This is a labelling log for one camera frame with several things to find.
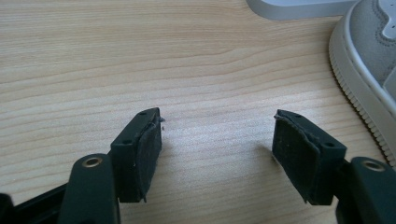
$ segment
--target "tabletop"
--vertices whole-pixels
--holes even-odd
[[[122,223],[335,223],[272,157],[274,114],[304,115],[346,159],[384,161],[328,56],[340,17],[268,21],[244,0],[1,1],[0,192],[15,204],[107,153],[159,107],[163,151],[147,203]]]

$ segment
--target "light wood surface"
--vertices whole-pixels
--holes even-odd
[[[268,21],[244,0],[1,1],[0,191],[22,203],[158,106],[163,152],[123,223],[335,223],[274,162],[276,110],[383,161],[328,59],[339,17]]]

